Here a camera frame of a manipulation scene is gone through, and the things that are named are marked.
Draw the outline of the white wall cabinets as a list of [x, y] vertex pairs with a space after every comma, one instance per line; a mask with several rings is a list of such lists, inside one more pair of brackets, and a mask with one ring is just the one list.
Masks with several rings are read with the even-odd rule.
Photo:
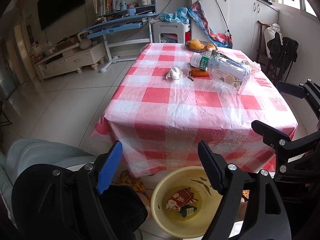
[[278, 10], [261, 0], [190, 0], [190, 3], [197, 1], [201, 3], [210, 27], [216, 33], [227, 34], [216, 2], [219, 3], [232, 35], [233, 49], [244, 52], [250, 59], [255, 58], [259, 46], [258, 21], [278, 22]]

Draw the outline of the black folding chair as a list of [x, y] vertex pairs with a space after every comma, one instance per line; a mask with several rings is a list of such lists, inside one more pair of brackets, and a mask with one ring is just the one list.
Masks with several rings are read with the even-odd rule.
[[271, 81], [275, 85], [285, 76], [287, 80], [292, 65], [297, 61], [299, 43], [289, 37], [281, 38], [278, 32], [267, 42], [271, 56]]

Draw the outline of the row of books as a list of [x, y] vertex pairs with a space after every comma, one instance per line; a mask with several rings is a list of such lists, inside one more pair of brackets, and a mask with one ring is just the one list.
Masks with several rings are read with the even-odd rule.
[[121, 0], [92, 0], [97, 18], [121, 10]]

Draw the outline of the fruit plate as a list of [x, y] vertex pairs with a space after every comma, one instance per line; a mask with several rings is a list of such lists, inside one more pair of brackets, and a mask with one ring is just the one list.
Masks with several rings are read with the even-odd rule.
[[203, 53], [206, 51], [217, 51], [217, 46], [209, 43], [209, 42], [205, 42], [205, 41], [196, 41], [196, 40], [192, 40], [192, 41], [188, 41], [185, 42], [185, 46], [196, 53]]

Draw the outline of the cream TV cabinet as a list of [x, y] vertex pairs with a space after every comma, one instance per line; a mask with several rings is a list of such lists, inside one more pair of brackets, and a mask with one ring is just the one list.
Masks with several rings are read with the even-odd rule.
[[40, 80], [75, 71], [80, 73], [85, 66], [91, 66], [97, 70], [98, 65], [104, 62], [105, 55], [103, 43], [98, 43], [85, 50], [80, 49], [77, 43], [35, 63], [34, 69]]

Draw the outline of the pink kettlebell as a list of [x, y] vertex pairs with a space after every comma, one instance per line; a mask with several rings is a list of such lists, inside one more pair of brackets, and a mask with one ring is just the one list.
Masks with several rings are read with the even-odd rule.
[[90, 38], [87, 37], [87, 35], [91, 34], [90, 30], [85, 30], [82, 32], [79, 32], [77, 37], [80, 42], [79, 47], [82, 50], [86, 50], [92, 46], [92, 41]]

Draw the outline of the clear plastic water bottle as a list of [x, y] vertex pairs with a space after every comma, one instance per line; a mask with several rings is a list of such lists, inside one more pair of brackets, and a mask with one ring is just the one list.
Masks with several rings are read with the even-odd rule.
[[250, 78], [251, 70], [243, 62], [237, 62], [223, 53], [207, 51], [193, 53], [190, 65], [207, 74], [211, 79], [241, 91]]

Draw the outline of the blue plastic bag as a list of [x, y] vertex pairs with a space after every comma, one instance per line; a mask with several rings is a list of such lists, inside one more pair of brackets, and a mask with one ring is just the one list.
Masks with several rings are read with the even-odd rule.
[[186, 7], [178, 8], [174, 13], [161, 12], [158, 19], [162, 22], [189, 24], [190, 17]]

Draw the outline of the red white checkered tablecloth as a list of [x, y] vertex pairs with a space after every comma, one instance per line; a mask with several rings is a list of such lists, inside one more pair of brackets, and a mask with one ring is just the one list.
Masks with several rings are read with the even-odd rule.
[[[148, 44], [96, 123], [92, 138], [120, 141], [135, 177], [199, 165], [201, 140], [244, 171], [273, 171], [274, 150], [251, 123], [259, 120], [293, 137], [298, 123], [286, 101], [261, 71], [251, 74], [241, 93], [210, 77], [191, 81], [191, 55], [183, 44]], [[165, 79], [172, 67], [183, 72], [181, 79]]]

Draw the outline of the black wall television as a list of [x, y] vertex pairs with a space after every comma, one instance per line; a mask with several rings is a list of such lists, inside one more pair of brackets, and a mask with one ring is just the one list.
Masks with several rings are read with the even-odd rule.
[[83, 4], [85, 0], [38, 0], [37, 11], [41, 30]]

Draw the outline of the red paper packet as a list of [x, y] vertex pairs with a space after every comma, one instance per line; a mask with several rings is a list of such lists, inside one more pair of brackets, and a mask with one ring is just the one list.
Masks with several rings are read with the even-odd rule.
[[171, 209], [175, 211], [180, 211], [186, 205], [193, 204], [197, 202], [198, 199], [195, 198], [194, 193], [191, 191], [190, 187], [183, 188], [176, 191], [167, 201], [165, 207], [166, 209]]

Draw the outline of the orange peel piece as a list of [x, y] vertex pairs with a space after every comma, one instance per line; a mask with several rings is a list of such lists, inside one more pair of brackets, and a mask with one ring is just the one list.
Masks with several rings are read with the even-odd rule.
[[188, 78], [193, 81], [195, 77], [209, 77], [209, 73], [197, 68], [189, 70]]

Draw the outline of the colourful patterned slipper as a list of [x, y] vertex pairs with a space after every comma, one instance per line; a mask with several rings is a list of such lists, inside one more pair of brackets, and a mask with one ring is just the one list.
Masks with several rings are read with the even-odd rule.
[[122, 186], [129, 186], [135, 192], [144, 193], [146, 188], [140, 178], [131, 176], [128, 170], [121, 172], [119, 177], [119, 184]]

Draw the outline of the small yellow mango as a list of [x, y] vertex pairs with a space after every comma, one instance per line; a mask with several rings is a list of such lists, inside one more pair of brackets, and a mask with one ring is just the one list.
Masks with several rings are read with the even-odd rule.
[[214, 51], [214, 50], [217, 50], [217, 47], [216, 45], [212, 44], [212, 43], [208, 43], [204, 46], [204, 49], [206, 51]]

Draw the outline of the blue study desk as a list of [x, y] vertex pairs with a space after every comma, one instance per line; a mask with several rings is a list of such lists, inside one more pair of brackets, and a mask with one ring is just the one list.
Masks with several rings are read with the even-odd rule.
[[[96, 23], [90, 27], [82, 29], [89, 33], [88, 38], [101, 37], [106, 51], [107, 62], [99, 69], [100, 73], [106, 72], [107, 68], [117, 62], [132, 61], [135, 57], [119, 57], [117, 55], [111, 55], [110, 49], [114, 47], [128, 46], [132, 44], [143, 44], [153, 42], [153, 33], [151, 20], [156, 18], [158, 13], [157, 0], [150, 0], [151, 3], [147, 5], [141, 5], [135, 8], [129, 8], [126, 10], [118, 11], [115, 14], [121, 15], [113, 20], [107, 20], [106, 16], [103, 17], [103, 21]], [[108, 35], [117, 34], [123, 31], [129, 31], [136, 29], [140, 31], [142, 28], [148, 27], [148, 38], [129, 39], [125, 38], [123, 41], [116, 43], [108, 42]]]

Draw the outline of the large yellow mango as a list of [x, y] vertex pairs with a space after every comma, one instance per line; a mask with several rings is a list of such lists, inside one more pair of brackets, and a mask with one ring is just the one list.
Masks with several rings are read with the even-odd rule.
[[204, 45], [198, 40], [198, 39], [193, 39], [190, 40], [187, 44], [188, 48], [193, 49], [193, 50], [203, 50]]

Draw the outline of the yellow plastic trash basin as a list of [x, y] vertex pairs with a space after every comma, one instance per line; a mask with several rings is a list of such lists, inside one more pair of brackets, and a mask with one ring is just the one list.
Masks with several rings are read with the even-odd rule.
[[[197, 202], [189, 204], [197, 211], [183, 218], [180, 211], [166, 209], [168, 199], [178, 190], [190, 187]], [[177, 238], [196, 238], [208, 229], [221, 196], [214, 190], [201, 166], [179, 168], [166, 175], [155, 187], [151, 197], [151, 213], [156, 224], [167, 234]]]

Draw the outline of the green drink carton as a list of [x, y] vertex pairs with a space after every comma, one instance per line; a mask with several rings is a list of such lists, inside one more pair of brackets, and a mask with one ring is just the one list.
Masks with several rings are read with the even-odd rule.
[[195, 211], [197, 211], [197, 207], [191, 205], [185, 205], [180, 209], [180, 214], [183, 218], [192, 216]]

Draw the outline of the colourful hanging bag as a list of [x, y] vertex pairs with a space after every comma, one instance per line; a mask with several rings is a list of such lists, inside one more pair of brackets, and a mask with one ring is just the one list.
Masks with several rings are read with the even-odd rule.
[[209, 24], [209, 21], [205, 15], [204, 9], [199, 1], [195, 2], [191, 5], [191, 7], [188, 9], [188, 14], [190, 18], [195, 22], [197, 27], [204, 33], [206, 38], [214, 44], [216, 47], [222, 47], [222, 48], [233, 48], [233, 40], [232, 35], [228, 29], [224, 14], [220, 8], [220, 5], [218, 2], [216, 2], [218, 9], [220, 11], [220, 15], [223, 18], [223, 21], [226, 26], [227, 34], [223, 33], [216, 33]]

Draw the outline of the white plastic stool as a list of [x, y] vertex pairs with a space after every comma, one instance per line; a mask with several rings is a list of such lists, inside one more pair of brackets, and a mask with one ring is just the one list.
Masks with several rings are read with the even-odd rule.
[[185, 33], [190, 24], [181, 22], [156, 22], [152, 25], [153, 41], [156, 43], [185, 43]]

